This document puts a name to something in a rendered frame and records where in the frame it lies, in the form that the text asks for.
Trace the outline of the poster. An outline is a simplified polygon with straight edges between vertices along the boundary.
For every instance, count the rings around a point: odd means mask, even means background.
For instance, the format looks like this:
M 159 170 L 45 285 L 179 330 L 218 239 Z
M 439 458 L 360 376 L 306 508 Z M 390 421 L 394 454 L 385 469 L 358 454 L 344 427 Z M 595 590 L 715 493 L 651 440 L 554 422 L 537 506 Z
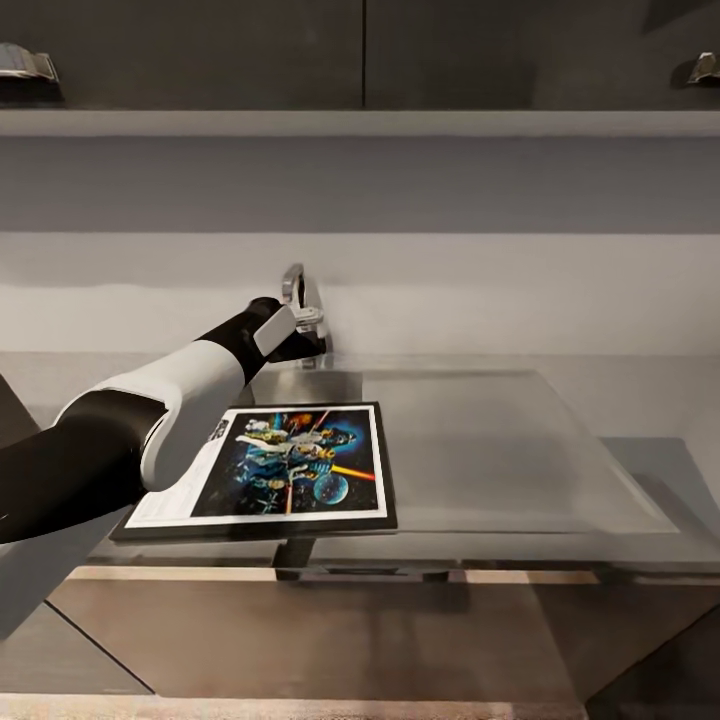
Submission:
M 111 541 L 398 529 L 379 403 L 232 405 Z

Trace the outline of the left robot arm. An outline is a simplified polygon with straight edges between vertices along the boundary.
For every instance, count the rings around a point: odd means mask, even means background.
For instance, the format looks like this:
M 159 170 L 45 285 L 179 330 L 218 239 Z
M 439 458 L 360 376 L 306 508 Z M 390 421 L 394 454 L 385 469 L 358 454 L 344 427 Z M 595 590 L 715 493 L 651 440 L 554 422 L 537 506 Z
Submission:
M 0 449 L 0 644 L 150 492 L 177 484 L 267 361 L 326 353 L 320 309 L 273 298 L 73 399 Z M 306 329 L 300 331 L 299 329 Z

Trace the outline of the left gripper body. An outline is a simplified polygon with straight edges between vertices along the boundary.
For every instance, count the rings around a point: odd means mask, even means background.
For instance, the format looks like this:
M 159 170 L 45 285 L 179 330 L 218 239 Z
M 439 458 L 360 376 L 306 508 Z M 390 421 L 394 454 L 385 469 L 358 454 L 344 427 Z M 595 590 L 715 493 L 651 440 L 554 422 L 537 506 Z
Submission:
M 297 330 L 298 342 L 295 347 L 288 353 L 275 354 L 269 359 L 269 363 L 278 363 L 283 361 L 294 361 L 297 359 L 306 359 L 307 357 L 318 357 L 319 351 L 319 338 L 317 337 L 316 331 L 304 331 Z

